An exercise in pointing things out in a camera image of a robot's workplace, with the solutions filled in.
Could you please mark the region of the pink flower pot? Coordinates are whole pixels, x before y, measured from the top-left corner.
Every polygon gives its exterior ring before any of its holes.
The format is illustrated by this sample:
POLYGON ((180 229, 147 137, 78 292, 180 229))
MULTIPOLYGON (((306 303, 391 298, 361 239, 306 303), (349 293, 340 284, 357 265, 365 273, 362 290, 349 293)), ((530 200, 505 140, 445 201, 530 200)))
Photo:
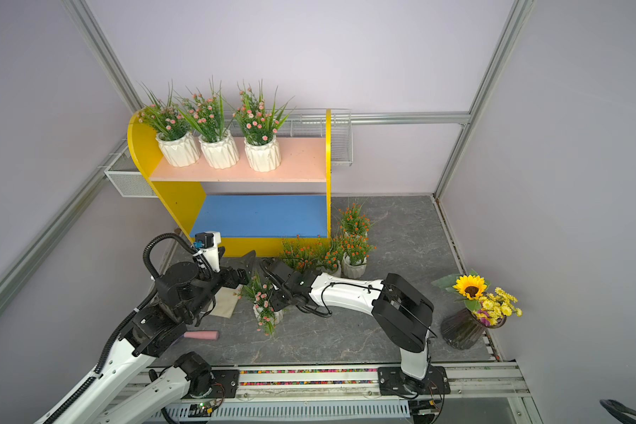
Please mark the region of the pink flower pot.
POLYGON ((253 305, 254 316, 258 322, 258 330, 266 336, 272 336, 277 325, 283 319, 283 312, 271 305, 271 295, 274 287, 258 273, 254 273, 249 283, 241 289, 241 296, 253 305))
POLYGON ((155 139, 164 159, 175 168, 195 164, 201 157, 200 150, 196 146, 192 127, 175 102, 173 85, 168 86, 165 100, 145 84, 141 84, 141 87, 148 102, 138 112, 139 122, 155 131, 155 139))
POLYGON ((222 87, 210 81, 210 94, 196 89, 189 97, 181 97, 179 109, 185 121, 196 132, 208 165, 215 170, 229 169, 240 160, 237 145, 226 119, 222 87))
POLYGON ((271 172, 282 164, 278 133, 288 118, 289 102, 277 103, 277 92, 271 104, 264 98, 263 83, 254 93, 250 84, 239 85, 240 106, 233 112, 244 137, 248 164, 253 171, 271 172))

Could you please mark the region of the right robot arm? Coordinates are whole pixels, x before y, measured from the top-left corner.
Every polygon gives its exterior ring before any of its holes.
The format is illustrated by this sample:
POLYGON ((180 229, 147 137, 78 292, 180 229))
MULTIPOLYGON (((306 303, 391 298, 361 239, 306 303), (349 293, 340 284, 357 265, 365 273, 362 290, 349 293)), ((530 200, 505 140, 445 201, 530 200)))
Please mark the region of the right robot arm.
POLYGON ((275 311, 296 307, 304 314, 330 318, 336 308, 375 319, 400 349, 400 367, 379 376, 380 392, 412 400, 431 394, 429 339, 433 303, 398 274, 379 280, 354 280, 309 270, 293 270, 280 259, 261 262, 263 275, 273 286, 270 304, 275 311))

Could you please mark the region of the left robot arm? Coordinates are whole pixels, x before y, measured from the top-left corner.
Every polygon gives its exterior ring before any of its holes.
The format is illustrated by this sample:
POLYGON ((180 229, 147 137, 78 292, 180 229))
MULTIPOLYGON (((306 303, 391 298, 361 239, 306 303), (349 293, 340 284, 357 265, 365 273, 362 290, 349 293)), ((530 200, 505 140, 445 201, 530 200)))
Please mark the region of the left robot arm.
POLYGON ((225 248, 219 232, 197 234, 194 244, 173 232, 148 242, 143 263, 154 285, 147 297, 111 332, 97 364, 56 406, 44 413, 42 423, 143 422, 153 413, 185 396, 212 396, 222 406, 226 388, 212 367, 197 353, 178 357, 150 385, 116 407, 107 406, 144 369, 160 358, 214 310, 223 288, 249 283, 256 252, 241 258, 238 268, 221 266, 225 248), (164 240, 175 240, 192 257, 159 272, 151 261, 153 249, 164 240))

